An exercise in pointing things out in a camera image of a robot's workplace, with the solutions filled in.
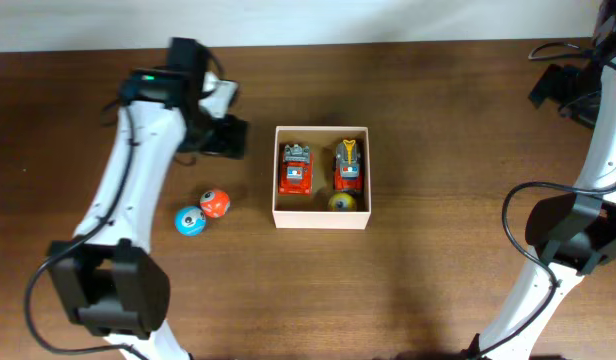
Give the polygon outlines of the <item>red toy truck yellow ladder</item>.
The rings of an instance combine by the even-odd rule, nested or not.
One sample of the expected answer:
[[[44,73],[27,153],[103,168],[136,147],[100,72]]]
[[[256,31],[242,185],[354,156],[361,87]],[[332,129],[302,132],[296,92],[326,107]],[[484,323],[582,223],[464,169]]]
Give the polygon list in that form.
[[[363,191],[363,162],[355,139],[343,139],[336,147],[334,158],[334,189],[360,194]]]

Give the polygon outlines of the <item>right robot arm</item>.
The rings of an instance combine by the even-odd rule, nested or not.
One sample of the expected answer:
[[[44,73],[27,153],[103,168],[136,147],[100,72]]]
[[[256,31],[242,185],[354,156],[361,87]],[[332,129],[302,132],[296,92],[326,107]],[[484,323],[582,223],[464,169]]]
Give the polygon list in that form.
[[[531,188],[557,196],[539,201],[525,241],[511,243],[526,259],[499,315],[476,334],[465,359],[528,359],[568,293],[601,265],[616,259],[616,0],[599,8],[589,48],[561,43],[529,95],[535,107],[551,100],[561,116],[592,130],[582,170],[572,186],[519,184],[502,204],[503,226],[514,195]]]

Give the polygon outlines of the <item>red toy fire truck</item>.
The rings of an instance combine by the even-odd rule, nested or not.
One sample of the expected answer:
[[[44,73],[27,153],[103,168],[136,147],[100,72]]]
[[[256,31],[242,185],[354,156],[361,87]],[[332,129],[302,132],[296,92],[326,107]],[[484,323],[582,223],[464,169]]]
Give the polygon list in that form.
[[[313,154],[309,146],[286,144],[283,148],[278,192],[281,195],[311,195]]]

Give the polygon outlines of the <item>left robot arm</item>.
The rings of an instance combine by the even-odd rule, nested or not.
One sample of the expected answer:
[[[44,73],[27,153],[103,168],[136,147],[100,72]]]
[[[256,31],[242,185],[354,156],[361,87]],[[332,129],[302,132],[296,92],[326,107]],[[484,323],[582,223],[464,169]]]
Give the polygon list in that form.
[[[131,72],[113,102],[116,138],[92,204],[33,276],[49,273],[68,320],[127,359],[191,356],[166,320],[170,281],[150,256],[150,236],[176,154],[245,153],[248,124],[228,112],[238,84],[223,75],[207,47],[181,37],[165,64]]]

